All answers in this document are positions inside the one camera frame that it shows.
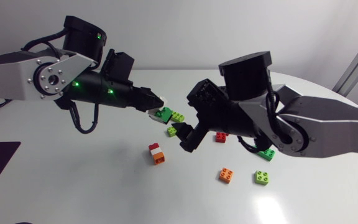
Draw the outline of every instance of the orange lego brick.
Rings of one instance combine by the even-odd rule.
[[[233,171],[224,168],[221,171],[221,175],[219,175],[219,179],[225,181],[227,184],[230,183],[231,177],[233,176]]]
[[[153,155],[153,159],[154,159],[154,164],[155,165],[159,165],[163,162],[165,162],[165,156],[163,152],[159,152],[155,155]]]

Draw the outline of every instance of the white wall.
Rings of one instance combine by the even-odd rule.
[[[217,68],[270,50],[273,71],[332,88],[358,51],[358,0],[0,0],[0,54],[60,31],[66,15],[105,30],[105,52],[138,69]]]

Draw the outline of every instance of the white table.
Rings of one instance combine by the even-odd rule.
[[[224,85],[217,70],[135,70],[130,78],[163,95],[193,126],[190,90],[205,78]],[[272,73],[272,80],[352,104],[299,78]],[[87,128],[93,105],[78,109]],[[267,162],[235,136],[214,142],[214,133],[189,153],[167,127],[134,108],[101,106],[98,127],[84,135],[54,102],[12,102],[0,110],[0,141],[22,145],[0,175],[0,224],[358,223],[358,154],[310,159],[277,152]],[[158,166],[147,148],[154,142],[166,158]],[[218,180],[222,167],[234,171],[230,184]],[[255,170],[269,173],[268,185],[254,183]]]

